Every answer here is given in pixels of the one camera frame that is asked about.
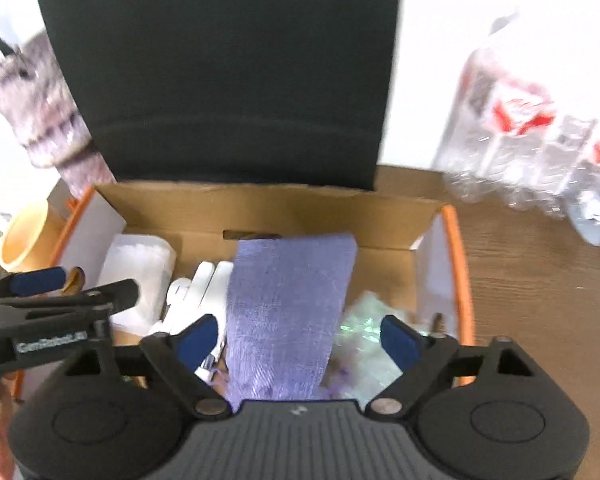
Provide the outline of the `operator hand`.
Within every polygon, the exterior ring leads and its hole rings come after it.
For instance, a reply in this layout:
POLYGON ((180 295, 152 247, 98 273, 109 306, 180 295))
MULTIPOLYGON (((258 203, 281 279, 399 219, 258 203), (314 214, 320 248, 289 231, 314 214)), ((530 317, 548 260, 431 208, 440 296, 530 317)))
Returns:
POLYGON ((0 480, 12 480, 15 462, 8 444, 8 427, 15 414, 16 404, 7 382, 1 382, 0 393, 0 480))

